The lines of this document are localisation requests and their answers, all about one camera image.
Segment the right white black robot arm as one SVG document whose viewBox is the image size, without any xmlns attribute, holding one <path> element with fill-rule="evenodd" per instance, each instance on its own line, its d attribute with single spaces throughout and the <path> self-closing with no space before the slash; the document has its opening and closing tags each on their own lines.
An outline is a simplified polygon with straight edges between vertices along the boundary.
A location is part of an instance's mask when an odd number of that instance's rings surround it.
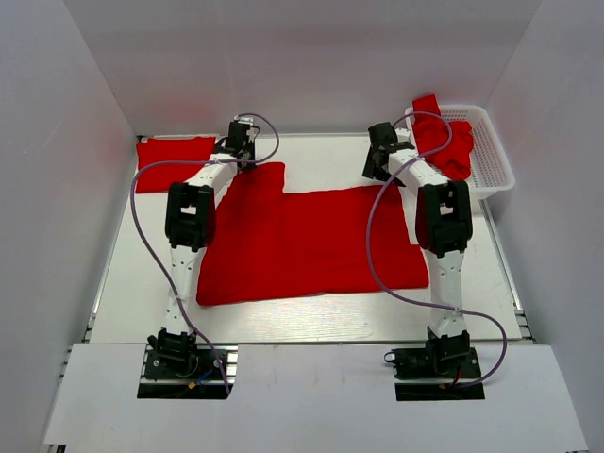
<svg viewBox="0 0 604 453">
<path fill-rule="evenodd" d="M 469 189 L 452 181 L 401 142 L 392 124 L 368 128 L 370 146 L 362 175 L 387 181 L 392 174 L 416 197 L 415 236 L 425 251 L 430 288 L 428 338 L 422 348 L 385 356 L 401 380 L 457 379 L 471 360 L 470 335 L 462 310 L 461 268 L 473 234 Z"/>
</svg>

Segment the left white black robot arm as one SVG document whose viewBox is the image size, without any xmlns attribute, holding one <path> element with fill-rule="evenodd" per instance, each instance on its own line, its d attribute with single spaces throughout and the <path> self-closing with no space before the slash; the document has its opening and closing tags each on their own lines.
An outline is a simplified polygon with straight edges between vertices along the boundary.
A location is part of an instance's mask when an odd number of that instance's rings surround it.
<svg viewBox="0 0 604 453">
<path fill-rule="evenodd" d="M 179 378 L 198 371 L 196 335 L 185 315 L 194 299 L 201 260 L 213 240 L 216 207 L 232 179 L 242 169 L 252 169 L 259 128 L 250 117 L 232 121 L 227 136 L 214 146 L 210 163 L 193 176 L 171 185 L 168 191 L 165 234 L 170 245 L 169 289 L 164 325 L 154 350 L 159 361 Z"/>
</svg>

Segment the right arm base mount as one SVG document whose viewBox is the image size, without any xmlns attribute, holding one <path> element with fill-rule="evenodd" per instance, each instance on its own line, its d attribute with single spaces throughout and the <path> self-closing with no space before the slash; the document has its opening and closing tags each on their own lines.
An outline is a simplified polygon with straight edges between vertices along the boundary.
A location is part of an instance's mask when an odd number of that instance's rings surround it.
<svg viewBox="0 0 604 453">
<path fill-rule="evenodd" d="M 397 402 L 478 401 L 485 399 L 483 384 L 464 384 L 481 378 L 478 354 L 474 347 L 469 354 L 443 372 L 436 371 L 425 348 L 397 348 L 384 354 L 384 361 L 394 368 L 394 389 Z"/>
</svg>

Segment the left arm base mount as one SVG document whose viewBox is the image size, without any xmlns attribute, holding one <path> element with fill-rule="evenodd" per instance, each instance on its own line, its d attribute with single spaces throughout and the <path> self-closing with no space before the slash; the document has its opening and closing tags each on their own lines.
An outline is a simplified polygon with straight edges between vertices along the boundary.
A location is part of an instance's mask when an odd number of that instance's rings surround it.
<svg viewBox="0 0 604 453">
<path fill-rule="evenodd" d="M 164 358 L 151 346 L 146 347 L 138 385 L 138 399 L 226 400 L 227 389 L 234 386 L 237 372 L 236 347 L 217 350 L 218 360 L 206 347 L 199 345 L 182 362 Z"/>
</svg>

